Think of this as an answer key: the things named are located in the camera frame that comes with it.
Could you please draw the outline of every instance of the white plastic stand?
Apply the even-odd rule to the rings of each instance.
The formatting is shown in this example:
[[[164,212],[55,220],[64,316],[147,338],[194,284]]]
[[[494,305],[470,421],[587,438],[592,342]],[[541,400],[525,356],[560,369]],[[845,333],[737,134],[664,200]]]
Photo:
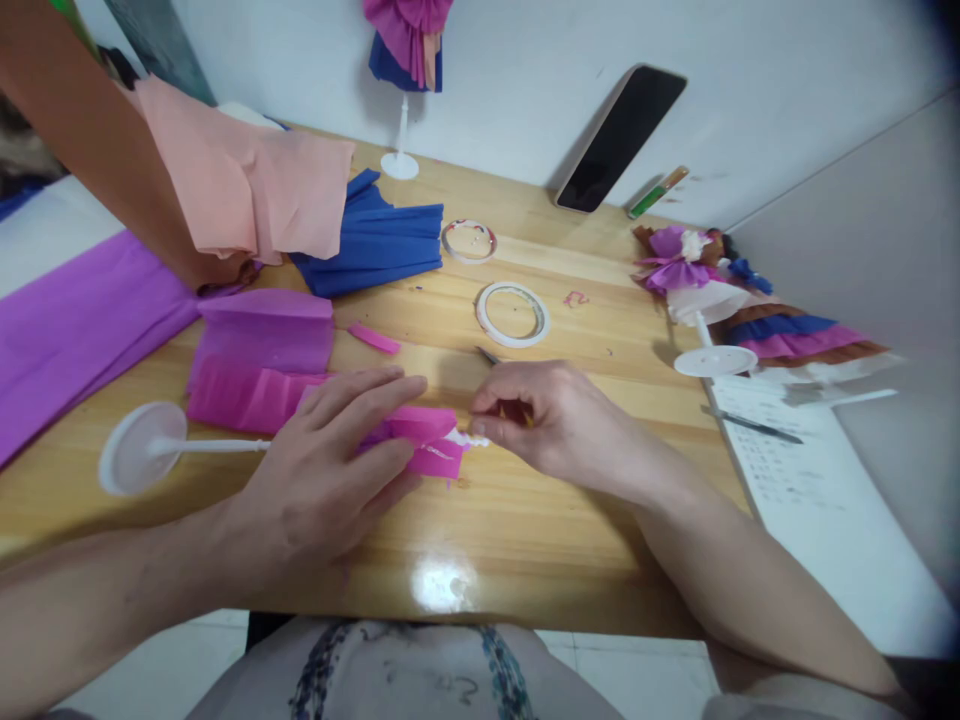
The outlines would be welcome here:
[[[400,106],[400,140],[397,143],[397,152],[387,153],[380,158],[380,167],[392,178],[397,180],[412,180],[420,172],[420,165],[405,152],[407,147],[407,115],[410,104],[407,94],[403,94],[403,105]]]
[[[178,405],[155,402],[127,415],[100,453],[100,486],[111,495],[138,495],[160,482],[185,452],[262,451],[268,440],[187,440]]]
[[[683,353],[673,361],[673,369],[690,377],[723,377],[753,370],[760,362],[753,350],[737,345],[714,345],[703,314],[696,313],[697,334],[703,347]]]

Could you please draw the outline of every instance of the white wall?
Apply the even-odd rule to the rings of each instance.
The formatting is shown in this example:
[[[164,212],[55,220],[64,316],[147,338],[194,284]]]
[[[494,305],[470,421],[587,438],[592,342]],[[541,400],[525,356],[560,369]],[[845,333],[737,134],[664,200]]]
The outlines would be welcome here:
[[[960,603],[960,92],[732,231],[778,295],[909,364],[845,384],[894,398],[838,408],[867,469]]]
[[[218,100],[394,142],[399,91],[367,70],[360,0],[173,4]],[[727,226],[945,89],[919,4],[457,0],[445,89],[417,98],[411,150],[549,185],[623,73],[645,62],[690,82],[608,201],[685,164],[702,180],[658,214]]]

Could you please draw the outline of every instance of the pen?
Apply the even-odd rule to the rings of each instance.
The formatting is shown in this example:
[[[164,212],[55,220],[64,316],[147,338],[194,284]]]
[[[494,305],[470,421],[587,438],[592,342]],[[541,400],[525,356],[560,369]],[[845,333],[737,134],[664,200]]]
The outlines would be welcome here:
[[[787,442],[792,442],[794,445],[803,445],[803,440],[798,438],[796,435],[791,435],[790,433],[785,433],[782,430],[777,430],[774,427],[769,425],[764,425],[763,423],[754,422],[753,420],[747,420],[744,417],[739,415],[733,415],[728,413],[726,410],[715,410],[714,408],[704,408],[709,415],[718,417],[721,420],[726,420],[727,422],[732,422],[736,425],[740,425],[750,430],[755,430],[758,433],[763,433],[764,435],[769,435],[770,437],[775,437],[779,440],[786,440]]]

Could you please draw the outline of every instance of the floor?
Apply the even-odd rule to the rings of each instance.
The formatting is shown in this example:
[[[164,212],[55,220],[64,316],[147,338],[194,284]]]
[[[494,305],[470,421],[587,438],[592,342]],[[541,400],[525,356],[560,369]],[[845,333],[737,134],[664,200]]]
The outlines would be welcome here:
[[[247,618],[241,610],[219,610],[160,633],[61,707],[97,720],[182,720],[243,655]],[[556,658],[628,720],[699,720],[707,699],[718,692],[701,642],[540,630],[537,634]]]

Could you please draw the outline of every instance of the double-sided tape roll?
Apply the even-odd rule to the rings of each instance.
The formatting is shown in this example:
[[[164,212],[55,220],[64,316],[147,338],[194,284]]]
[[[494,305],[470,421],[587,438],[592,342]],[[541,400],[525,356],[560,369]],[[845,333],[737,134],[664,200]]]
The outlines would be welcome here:
[[[537,325],[530,335],[522,338],[510,337],[494,327],[490,321],[490,316],[487,314],[487,301],[491,295],[498,292],[519,295],[533,308]],[[491,340],[512,348],[524,348],[536,345],[550,332],[550,313],[547,312],[547,306],[543,304],[543,301],[536,296],[533,290],[511,282],[493,283],[493,285],[488,285],[484,291],[480,293],[480,299],[477,300],[477,321],[480,323],[480,327],[483,328],[484,332],[490,336]]]
[[[456,230],[458,227],[472,227],[474,230],[479,230],[481,233],[483,233],[490,243],[490,252],[483,257],[472,258],[467,257],[466,255],[461,255],[452,247],[450,247],[450,241],[447,240],[447,233],[450,230]],[[485,263],[487,260],[492,258],[493,254],[497,251],[497,236],[493,234],[493,230],[488,228],[483,223],[478,223],[476,220],[454,220],[443,229],[442,233],[440,233],[440,242],[443,243],[443,249],[450,253],[450,257],[452,257],[454,260],[464,263],[465,265],[479,265],[480,263]]]

